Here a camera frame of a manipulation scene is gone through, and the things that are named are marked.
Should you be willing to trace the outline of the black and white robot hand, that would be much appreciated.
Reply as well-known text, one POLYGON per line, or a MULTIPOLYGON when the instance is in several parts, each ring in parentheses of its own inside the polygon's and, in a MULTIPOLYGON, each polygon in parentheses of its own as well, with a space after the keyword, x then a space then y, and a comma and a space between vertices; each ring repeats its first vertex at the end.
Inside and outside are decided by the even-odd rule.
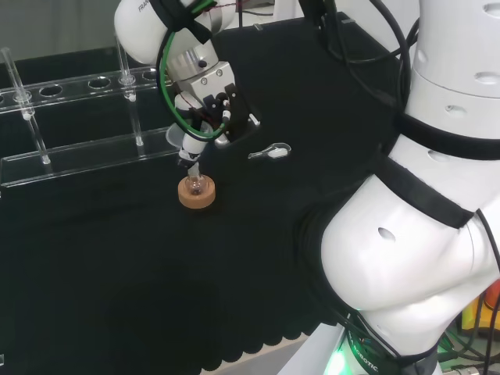
POLYGON ((173 105, 186 123, 178 153, 182 166, 195 164, 207 145, 229 148, 260 128, 262 117, 236 85, 228 62, 218 62, 178 87, 173 105))

